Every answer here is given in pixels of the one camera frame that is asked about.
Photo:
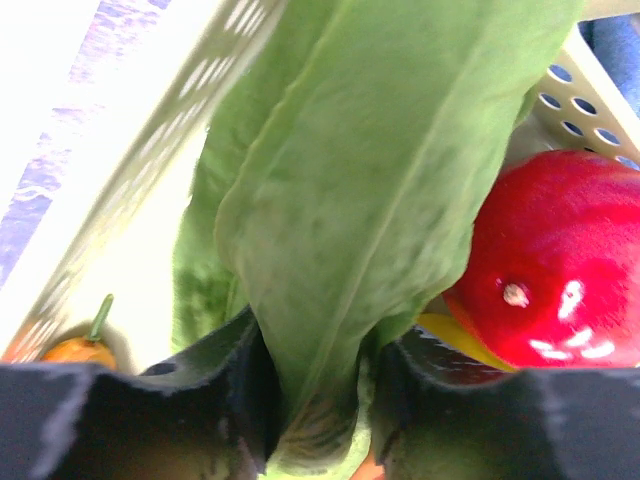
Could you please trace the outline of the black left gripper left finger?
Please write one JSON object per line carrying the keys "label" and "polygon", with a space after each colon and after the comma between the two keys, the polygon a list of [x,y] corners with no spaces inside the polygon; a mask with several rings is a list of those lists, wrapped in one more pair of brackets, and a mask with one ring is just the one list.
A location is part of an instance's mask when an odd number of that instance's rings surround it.
{"label": "black left gripper left finger", "polygon": [[253,312],[140,375],[95,364],[1,368],[5,479],[254,479],[280,387]]}

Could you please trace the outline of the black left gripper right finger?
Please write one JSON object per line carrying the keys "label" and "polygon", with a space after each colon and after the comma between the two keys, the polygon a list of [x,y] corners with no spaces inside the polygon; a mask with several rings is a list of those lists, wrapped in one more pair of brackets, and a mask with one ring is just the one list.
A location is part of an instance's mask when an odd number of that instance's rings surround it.
{"label": "black left gripper right finger", "polygon": [[390,479],[635,479],[637,369],[483,365],[420,328],[384,347],[372,403]]}

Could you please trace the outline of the green lettuce leaves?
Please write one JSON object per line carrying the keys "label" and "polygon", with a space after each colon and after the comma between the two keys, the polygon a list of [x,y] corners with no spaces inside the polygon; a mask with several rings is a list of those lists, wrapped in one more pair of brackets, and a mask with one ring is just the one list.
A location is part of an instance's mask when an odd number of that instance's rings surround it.
{"label": "green lettuce leaves", "polygon": [[292,1],[211,120],[173,257],[175,349],[250,306],[277,465],[340,463],[359,350],[462,275],[474,219],[580,1]]}

